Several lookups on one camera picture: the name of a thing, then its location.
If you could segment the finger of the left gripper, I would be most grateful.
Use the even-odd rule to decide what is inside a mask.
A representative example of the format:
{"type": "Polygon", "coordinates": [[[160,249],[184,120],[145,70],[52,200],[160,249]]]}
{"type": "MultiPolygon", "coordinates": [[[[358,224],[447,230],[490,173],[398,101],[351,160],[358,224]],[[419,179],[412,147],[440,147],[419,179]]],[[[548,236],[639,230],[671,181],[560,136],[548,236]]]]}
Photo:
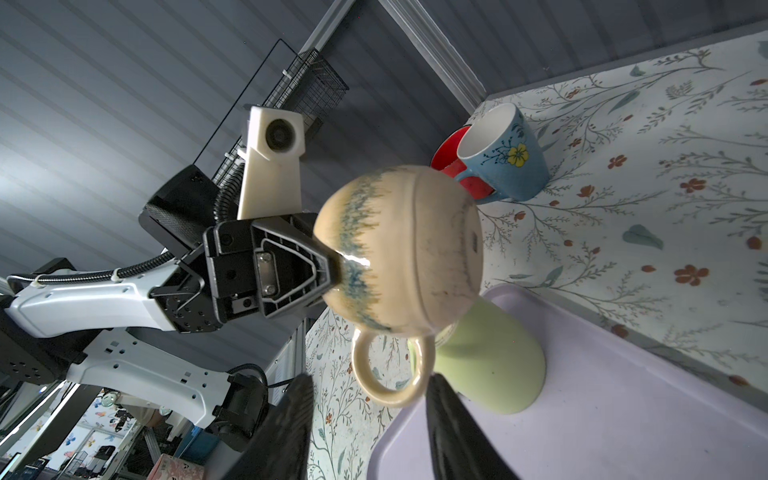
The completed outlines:
{"type": "Polygon", "coordinates": [[[313,234],[315,215],[251,223],[259,309],[267,318],[311,307],[340,281],[340,257],[313,234]]]}

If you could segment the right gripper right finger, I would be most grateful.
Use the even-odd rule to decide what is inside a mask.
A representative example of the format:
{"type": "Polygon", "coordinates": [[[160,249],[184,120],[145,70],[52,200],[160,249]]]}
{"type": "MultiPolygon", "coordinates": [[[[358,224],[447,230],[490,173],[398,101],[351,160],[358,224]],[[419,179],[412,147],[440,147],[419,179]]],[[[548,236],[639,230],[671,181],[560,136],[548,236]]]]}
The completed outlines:
{"type": "Polygon", "coordinates": [[[430,377],[426,417],[436,479],[519,479],[441,374],[430,377]]]}

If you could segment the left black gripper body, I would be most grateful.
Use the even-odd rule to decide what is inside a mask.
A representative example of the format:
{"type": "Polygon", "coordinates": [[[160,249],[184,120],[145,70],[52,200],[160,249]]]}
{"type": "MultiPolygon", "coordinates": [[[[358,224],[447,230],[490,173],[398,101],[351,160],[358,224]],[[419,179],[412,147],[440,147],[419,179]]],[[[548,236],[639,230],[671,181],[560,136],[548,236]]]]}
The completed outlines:
{"type": "Polygon", "coordinates": [[[197,231],[193,245],[174,242],[170,276],[149,290],[149,298],[177,331],[208,333],[252,314],[265,317],[259,309],[252,221],[211,224],[197,231]]]}

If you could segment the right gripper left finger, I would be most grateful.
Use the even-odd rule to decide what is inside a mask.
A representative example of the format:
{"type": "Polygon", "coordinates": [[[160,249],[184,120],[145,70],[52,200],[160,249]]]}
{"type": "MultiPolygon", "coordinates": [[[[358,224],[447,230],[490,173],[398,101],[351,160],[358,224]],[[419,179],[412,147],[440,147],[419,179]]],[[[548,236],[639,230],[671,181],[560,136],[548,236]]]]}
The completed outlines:
{"type": "Polygon", "coordinates": [[[300,374],[267,415],[225,480],[307,478],[313,422],[312,377],[300,374]]]}

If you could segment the beige ceramic teapot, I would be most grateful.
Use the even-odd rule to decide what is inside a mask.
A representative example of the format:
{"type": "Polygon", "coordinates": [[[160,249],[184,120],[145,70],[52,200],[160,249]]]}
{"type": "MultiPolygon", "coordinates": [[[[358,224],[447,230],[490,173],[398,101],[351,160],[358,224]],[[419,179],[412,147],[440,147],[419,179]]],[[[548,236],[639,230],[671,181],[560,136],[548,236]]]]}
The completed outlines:
{"type": "Polygon", "coordinates": [[[403,408],[426,392],[437,335],[479,296],[483,245],[478,209],[456,181],[426,166],[365,174],[320,209],[314,238],[338,273],[322,298],[354,326],[351,365],[375,402],[403,408]],[[373,374],[369,351],[381,335],[409,339],[415,371],[399,390],[373,374]]]}

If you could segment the red mug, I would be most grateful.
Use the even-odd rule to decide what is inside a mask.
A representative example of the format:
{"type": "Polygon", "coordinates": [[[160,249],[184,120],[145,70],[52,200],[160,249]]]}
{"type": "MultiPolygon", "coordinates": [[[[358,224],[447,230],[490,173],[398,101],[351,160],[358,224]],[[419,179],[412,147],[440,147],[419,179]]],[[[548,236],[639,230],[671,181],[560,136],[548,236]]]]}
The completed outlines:
{"type": "Polygon", "coordinates": [[[434,153],[430,167],[458,182],[478,204],[496,200],[496,190],[473,173],[458,156],[458,147],[470,125],[454,131],[434,153]]]}

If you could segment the blue floral mug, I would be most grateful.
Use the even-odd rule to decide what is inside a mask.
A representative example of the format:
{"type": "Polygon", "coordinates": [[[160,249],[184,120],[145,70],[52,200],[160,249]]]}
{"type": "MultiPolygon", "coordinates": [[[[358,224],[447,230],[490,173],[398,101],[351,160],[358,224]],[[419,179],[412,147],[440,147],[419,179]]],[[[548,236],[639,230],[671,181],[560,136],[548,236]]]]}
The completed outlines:
{"type": "Polygon", "coordinates": [[[496,190],[495,201],[529,200],[549,181],[536,136],[511,103],[497,105],[475,121],[459,144],[458,156],[496,190]]]}

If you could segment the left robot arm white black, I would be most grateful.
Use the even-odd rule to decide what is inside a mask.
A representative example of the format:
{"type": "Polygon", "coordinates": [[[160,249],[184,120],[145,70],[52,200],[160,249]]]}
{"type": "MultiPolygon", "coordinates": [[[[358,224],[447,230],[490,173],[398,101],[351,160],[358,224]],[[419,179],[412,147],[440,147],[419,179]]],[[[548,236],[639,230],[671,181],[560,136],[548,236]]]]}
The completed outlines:
{"type": "Polygon", "coordinates": [[[245,449],[269,407],[260,369],[205,369],[134,335],[209,333],[252,314],[275,318],[316,303],[336,283],[331,251],[312,236],[314,216],[240,220],[234,198],[243,183],[241,168],[216,184],[196,166],[169,180],[139,217],[165,248],[148,261],[77,272],[57,258],[11,276],[1,298],[2,372],[129,394],[245,449]]]}

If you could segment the light green mug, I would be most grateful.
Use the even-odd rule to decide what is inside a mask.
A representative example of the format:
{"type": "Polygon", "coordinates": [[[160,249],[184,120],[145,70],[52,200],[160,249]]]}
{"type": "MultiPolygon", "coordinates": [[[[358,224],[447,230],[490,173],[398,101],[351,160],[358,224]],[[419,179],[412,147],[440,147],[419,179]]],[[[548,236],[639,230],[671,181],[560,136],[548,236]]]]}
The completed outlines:
{"type": "Polygon", "coordinates": [[[539,341],[521,322],[480,297],[436,336],[434,371],[472,402],[509,415],[538,398],[546,360],[539,341]]]}

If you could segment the lilac plastic tray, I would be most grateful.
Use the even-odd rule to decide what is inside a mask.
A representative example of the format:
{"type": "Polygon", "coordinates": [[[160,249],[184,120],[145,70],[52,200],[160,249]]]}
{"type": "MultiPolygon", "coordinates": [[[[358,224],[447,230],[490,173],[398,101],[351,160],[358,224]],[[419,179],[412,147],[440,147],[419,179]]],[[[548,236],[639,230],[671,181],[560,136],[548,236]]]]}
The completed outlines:
{"type": "MultiPolygon", "coordinates": [[[[763,479],[767,416],[663,359],[511,285],[484,296],[546,360],[532,405],[496,414],[457,393],[519,479],[763,479]]],[[[374,448],[372,479],[436,479],[426,398],[374,448]]]]}

